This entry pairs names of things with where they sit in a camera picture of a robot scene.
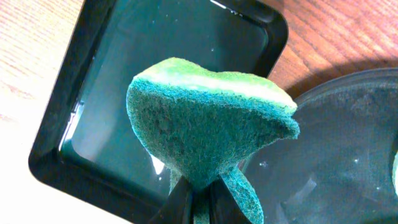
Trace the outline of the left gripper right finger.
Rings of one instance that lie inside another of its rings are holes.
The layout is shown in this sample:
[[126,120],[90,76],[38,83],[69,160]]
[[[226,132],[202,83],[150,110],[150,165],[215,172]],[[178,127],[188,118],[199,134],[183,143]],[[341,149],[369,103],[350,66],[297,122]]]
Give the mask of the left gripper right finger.
[[251,224],[220,176],[210,185],[210,224]]

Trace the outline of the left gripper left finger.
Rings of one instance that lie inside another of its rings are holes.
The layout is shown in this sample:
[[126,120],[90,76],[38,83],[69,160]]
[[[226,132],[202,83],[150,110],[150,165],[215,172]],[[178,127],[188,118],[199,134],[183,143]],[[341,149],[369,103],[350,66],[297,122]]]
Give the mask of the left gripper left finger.
[[193,195],[192,185],[181,177],[149,224],[193,224]]

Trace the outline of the green scrubbing sponge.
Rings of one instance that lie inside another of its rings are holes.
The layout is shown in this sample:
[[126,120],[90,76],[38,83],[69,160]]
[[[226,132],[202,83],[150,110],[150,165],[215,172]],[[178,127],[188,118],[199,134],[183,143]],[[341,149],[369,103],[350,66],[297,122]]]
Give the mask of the green scrubbing sponge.
[[170,187],[184,178],[203,194],[221,179],[251,223],[263,223],[264,212],[238,164],[276,141],[296,139],[296,109],[264,77],[213,72],[176,57],[137,74],[126,95],[132,130],[170,169]]

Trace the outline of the mint green plate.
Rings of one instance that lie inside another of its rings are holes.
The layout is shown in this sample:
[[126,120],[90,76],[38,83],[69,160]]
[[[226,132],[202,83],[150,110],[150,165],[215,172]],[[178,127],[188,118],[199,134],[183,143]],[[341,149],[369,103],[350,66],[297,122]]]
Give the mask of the mint green plate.
[[392,163],[392,183],[395,189],[396,195],[398,195],[398,152],[394,156],[394,160]]

